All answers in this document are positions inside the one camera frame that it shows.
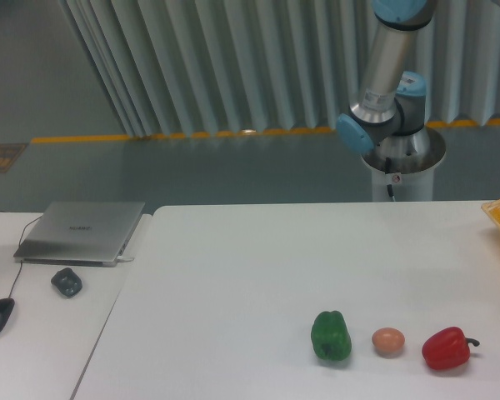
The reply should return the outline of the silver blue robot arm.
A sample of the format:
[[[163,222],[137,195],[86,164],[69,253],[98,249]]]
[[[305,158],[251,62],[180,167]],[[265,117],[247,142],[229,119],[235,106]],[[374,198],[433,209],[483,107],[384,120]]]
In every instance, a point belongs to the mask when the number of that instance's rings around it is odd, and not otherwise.
[[[375,37],[339,137],[359,154],[435,116],[500,115],[500,1],[373,1]]]

